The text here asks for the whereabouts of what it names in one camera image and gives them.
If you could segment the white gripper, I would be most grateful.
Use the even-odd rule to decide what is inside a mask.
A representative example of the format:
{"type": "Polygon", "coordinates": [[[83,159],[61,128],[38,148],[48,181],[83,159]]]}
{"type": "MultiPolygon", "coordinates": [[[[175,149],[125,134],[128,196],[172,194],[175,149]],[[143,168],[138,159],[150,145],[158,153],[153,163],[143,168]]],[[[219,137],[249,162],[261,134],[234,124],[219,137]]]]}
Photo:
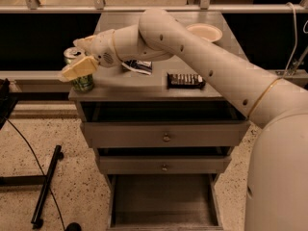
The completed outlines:
{"type": "Polygon", "coordinates": [[[121,64],[114,45],[115,30],[101,32],[73,41],[75,47],[91,52],[92,56],[78,57],[67,64],[60,72],[60,80],[69,82],[79,77],[94,73],[98,63],[103,67],[113,67],[121,64]]]}

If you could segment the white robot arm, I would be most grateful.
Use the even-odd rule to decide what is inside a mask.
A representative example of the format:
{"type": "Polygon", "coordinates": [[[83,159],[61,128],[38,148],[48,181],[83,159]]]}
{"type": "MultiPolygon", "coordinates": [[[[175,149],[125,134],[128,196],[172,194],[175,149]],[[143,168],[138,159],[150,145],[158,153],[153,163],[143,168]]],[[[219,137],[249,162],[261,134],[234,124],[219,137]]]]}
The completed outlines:
{"type": "Polygon", "coordinates": [[[244,230],[308,230],[308,90],[192,34],[160,8],[73,43],[87,54],[63,68],[64,81],[127,60],[183,60],[262,130],[250,157],[244,230]]]}

